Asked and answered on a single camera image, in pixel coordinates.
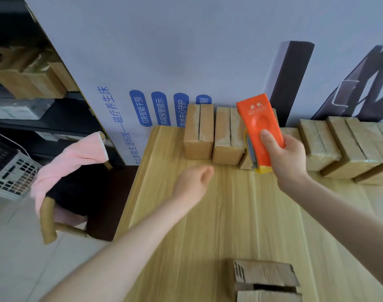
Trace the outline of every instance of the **white cable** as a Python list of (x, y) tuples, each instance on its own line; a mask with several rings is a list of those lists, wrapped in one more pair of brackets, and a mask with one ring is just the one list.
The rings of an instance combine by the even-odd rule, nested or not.
[(28, 154), (28, 152), (26, 151), (26, 149), (25, 149), (24, 147), (22, 147), (21, 145), (19, 145), (18, 143), (14, 142), (13, 140), (8, 139), (6, 136), (3, 136), (1, 133), (0, 133), (0, 136), (2, 136), (3, 138), (7, 139), (7, 140), (10, 141), (10, 142), (13, 142), (15, 145), (17, 145), (17, 146), (19, 146), (19, 147), (21, 147), (21, 148), (23, 149), (23, 151), (26, 153), (26, 155), (28, 156), (28, 158), (31, 159), (31, 161), (32, 161), (32, 163), (33, 163), (33, 165), (34, 165), (34, 167), (35, 167), (35, 177), (36, 177), (36, 175), (37, 175), (37, 173), (38, 173), (38, 167), (37, 167), (37, 165), (36, 165), (36, 162), (32, 159), (32, 157), (29, 156), (29, 154)]

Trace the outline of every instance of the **wood grain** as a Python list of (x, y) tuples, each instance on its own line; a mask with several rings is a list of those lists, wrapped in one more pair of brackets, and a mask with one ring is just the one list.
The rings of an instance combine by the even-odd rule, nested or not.
[[(116, 239), (170, 196), (185, 168), (210, 164), (184, 159), (183, 134), (183, 128), (153, 129)], [(383, 287), (279, 190), (273, 173), (214, 167), (207, 194), (164, 238), (125, 301), (229, 301), (230, 258), (292, 264), (304, 301), (383, 301)], [(312, 176), (362, 209), (383, 209), (383, 187)]]

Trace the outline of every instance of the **hand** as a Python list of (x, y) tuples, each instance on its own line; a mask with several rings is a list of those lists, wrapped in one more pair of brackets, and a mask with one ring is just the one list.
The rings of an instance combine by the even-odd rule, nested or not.
[(290, 135), (282, 136), (285, 148), (278, 145), (268, 130), (263, 129), (260, 133), (261, 142), (269, 153), (272, 169), (278, 178), (281, 190), (309, 176), (306, 171), (306, 153), (303, 144)]
[(184, 170), (174, 184), (172, 197), (184, 200), (190, 208), (205, 195), (208, 184), (214, 175), (214, 167), (199, 165)]

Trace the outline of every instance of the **black cloth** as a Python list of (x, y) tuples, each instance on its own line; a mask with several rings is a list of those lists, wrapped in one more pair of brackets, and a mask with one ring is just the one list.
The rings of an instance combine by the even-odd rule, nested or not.
[(62, 177), (46, 196), (81, 216), (88, 216), (103, 202), (108, 181), (108, 169), (104, 164), (83, 165)]

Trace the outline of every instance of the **orange tape dispenser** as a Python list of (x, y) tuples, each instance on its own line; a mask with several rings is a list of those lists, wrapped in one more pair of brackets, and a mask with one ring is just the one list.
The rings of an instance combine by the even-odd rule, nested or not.
[(278, 145), (285, 147), (277, 119), (265, 93), (236, 103), (239, 115), (246, 125), (244, 134), (246, 147), (249, 152), (253, 168), (258, 173), (272, 172), (269, 154), (260, 140), (260, 132), (267, 129), (274, 136)]

